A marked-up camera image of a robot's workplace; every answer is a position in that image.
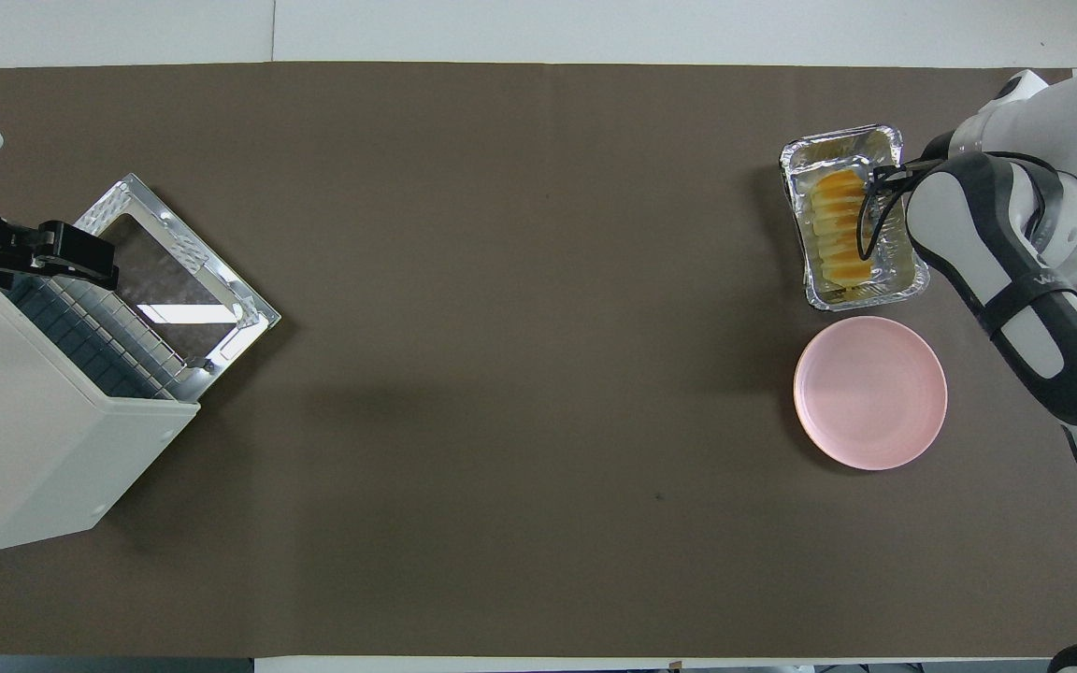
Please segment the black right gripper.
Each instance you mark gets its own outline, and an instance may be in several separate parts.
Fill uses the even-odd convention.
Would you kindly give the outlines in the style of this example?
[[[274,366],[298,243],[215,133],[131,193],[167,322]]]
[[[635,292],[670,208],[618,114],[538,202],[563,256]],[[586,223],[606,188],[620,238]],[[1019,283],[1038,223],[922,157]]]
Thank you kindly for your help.
[[[952,149],[954,131],[948,131],[933,137],[920,154],[920,166],[923,169],[935,169],[941,163],[949,162],[950,156],[957,154]],[[918,162],[906,162],[903,165],[879,165],[875,167],[876,191],[908,191],[913,183],[913,172]]]

